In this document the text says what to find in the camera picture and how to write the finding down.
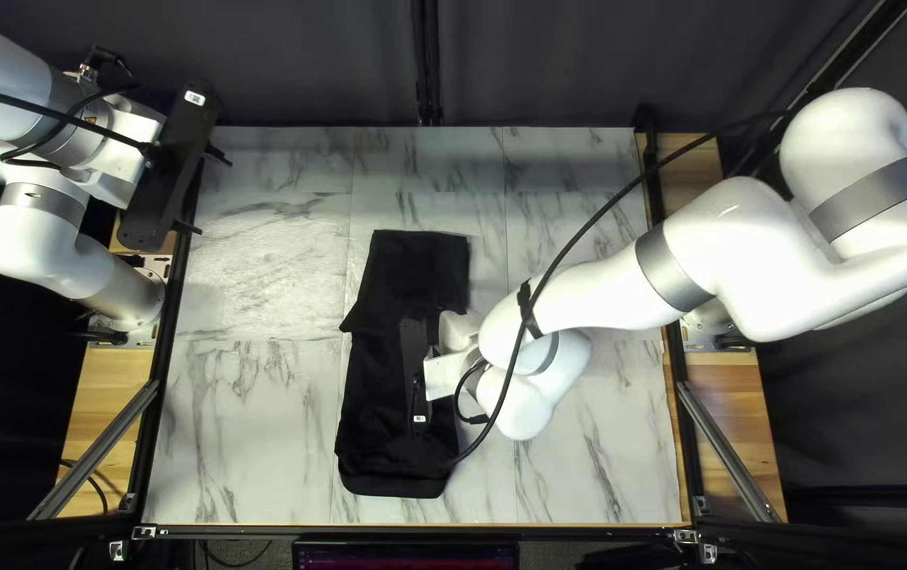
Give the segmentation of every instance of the gray marble veining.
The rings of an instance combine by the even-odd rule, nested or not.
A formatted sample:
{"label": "gray marble veining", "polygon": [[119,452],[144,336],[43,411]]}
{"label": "gray marble veining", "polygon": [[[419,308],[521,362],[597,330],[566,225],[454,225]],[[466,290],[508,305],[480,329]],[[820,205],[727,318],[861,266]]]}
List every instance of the gray marble veining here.
{"label": "gray marble veining", "polygon": [[[372,230],[465,235],[484,315],[639,172],[630,130],[219,128],[213,140],[235,168],[204,175],[144,520],[678,521],[657,330],[587,330],[592,361],[549,427],[528,442],[494,430],[438,499],[353,495],[333,454],[350,348],[338,325]],[[567,263],[646,227],[635,192]],[[461,444],[480,429],[461,426]]]}
{"label": "gray marble veining", "polygon": [[340,349],[340,337],[177,342],[143,519],[327,520]]}
{"label": "gray marble veining", "polygon": [[362,129],[355,180],[370,191],[503,192],[499,128]]}
{"label": "gray marble veining", "polygon": [[632,129],[502,131],[508,192],[606,192],[640,175]]}
{"label": "gray marble veining", "polygon": [[207,168],[211,188],[351,192],[357,129],[217,127],[211,143],[233,168]]}

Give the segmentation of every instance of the white marble tile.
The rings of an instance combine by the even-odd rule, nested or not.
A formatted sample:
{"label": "white marble tile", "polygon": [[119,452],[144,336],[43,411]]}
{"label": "white marble tile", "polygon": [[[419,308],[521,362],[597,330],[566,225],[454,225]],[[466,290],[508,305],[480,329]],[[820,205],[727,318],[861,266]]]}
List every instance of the white marble tile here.
{"label": "white marble tile", "polygon": [[200,194],[177,338],[334,338],[343,317],[349,194]]}
{"label": "white marble tile", "polygon": [[[507,194],[511,283],[545,270],[610,193]],[[646,230],[642,195],[623,199],[564,265],[618,252]],[[535,439],[517,443],[517,519],[527,524],[675,523],[675,442],[658,330],[588,330],[591,363]]]}
{"label": "white marble tile", "polygon": [[340,345],[178,341],[143,520],[327,521]]}
{"label": "white marble tile", "polygon": [[633,129],[504,127],[508,192],[607,192],[640,175]]}
{"label": "white marble tile", "polygon": [[212,188],[351,192],[354,128],[216,127],[211,142],[232,161],[209,162]]}
{"label": "white marble tile", "polygon": [[503,192],[499,128],[362,129],[355,185],[390,192]]}

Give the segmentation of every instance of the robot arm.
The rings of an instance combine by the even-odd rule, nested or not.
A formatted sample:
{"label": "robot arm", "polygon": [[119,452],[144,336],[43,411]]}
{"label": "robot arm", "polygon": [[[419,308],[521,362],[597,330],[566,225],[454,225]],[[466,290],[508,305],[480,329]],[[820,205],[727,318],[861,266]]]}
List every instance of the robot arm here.
{"label": "robot arm", "polygon": [[[792,121],[781,168],[798,204],[766,184],[729,178],[622,252],[574,265],[534,303],[546,335],[525,337],[497,426],[526,439],[587,365],[575,328],[650,329],[716,297],[754,341],[788,338],[886,305],[907,290],[907,114],[885,93],[843,89],[816,99]],[[721,243],[738,246],[724,248]],[[495,368],[479,380],[495,407],[521,324],[515,294],[479,331]],[[560,339],[545,340],[562,331]],[[557,362],[571,361],[555,374]],[[540,362],[552,362],[544,368]]]}
{"label": "robot arm", "polygon": [[[0,35],[0,93],[66,113],[97,93],[95,72],[63,74]],[[118,97],[97,98],[78,118],[154,142],[164,118]],[[46,139],[35,154],[54,167],[0,161],[0,273],[41,285],[96,310],[116,330],[149,326],[159,286],[80,234],[91,197],[125,209],[145,169],[133,147],[74,125],[0,103],[0,154]]]}

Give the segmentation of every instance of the black pants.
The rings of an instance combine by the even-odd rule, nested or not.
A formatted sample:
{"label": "black pants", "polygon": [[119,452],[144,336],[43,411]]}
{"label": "black pants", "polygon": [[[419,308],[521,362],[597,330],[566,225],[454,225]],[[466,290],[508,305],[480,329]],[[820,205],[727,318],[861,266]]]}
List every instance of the black pants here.
{"label": "black pants", "polygon": [[[352,346],[334,453],[352,493],[435,498],[447,484],[459,451],[452,401],[433,401],[428,424],[413,424],[399,324],[423,320],[436,344],[439,314],[468,308],[468,265],[462,236],[372,233],[358,300],[341,322]],[[426,354],[407,356],[420,366]]]}

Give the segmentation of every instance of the black curtain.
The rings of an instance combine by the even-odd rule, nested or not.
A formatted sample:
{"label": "black curtain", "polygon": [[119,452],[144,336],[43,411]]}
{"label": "black curtain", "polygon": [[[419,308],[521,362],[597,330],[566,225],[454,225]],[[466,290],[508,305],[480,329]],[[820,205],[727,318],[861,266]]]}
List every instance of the black curtain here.
{"label": "black curtain", "polygon": [[[112,216],[92,202],[82,230],[107,242]],[[0,520],[28,516],[55,483],[84,350],[70,333],[86,326],[83,313],[0,275]]]}
{"label": "black curtain", "polygon": [[[844,86],[884,90],[907,109],[907,15]],[[792,520],[907,528],[907,294],[761,347],[760,362]]]}

